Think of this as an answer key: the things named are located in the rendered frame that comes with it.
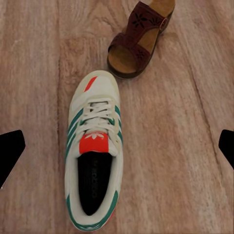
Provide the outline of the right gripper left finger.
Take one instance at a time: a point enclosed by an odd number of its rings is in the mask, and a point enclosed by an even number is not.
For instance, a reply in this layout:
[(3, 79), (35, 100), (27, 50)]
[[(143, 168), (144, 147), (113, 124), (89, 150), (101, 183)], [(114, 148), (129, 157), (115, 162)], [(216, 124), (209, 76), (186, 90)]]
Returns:
[(0, 135), (0, 188), (25, 148), (21, 130)]

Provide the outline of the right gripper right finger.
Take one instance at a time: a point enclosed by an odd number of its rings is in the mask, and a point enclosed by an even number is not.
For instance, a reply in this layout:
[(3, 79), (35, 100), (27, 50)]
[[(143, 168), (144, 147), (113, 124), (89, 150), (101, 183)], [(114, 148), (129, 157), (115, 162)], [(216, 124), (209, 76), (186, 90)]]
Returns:
[(218, 147), (234, 169), (234, 132), (222, 130)]

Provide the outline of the sandal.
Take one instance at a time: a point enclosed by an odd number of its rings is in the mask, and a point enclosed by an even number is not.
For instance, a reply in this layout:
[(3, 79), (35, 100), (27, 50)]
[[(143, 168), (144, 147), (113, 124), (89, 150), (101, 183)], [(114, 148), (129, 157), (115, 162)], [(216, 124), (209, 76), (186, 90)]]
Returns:
[(174, 8), (175, 0), (153, 0), (150, 5), (138, 2), (128, 25), (117, 34), (108, 49), (108, 67), (115, 76), (131, 79), (145, 70)]

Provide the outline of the gym shoe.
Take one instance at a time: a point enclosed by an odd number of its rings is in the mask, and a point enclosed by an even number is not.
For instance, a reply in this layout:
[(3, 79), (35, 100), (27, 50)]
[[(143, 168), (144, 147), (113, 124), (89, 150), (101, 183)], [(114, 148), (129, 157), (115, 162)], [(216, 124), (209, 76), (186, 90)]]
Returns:
[(116, 79), (95, 70), (80, 82), (69, 108), (64, 187), (77, 229), (98, 230), (113, 215), (122, 181), (122, 146)]

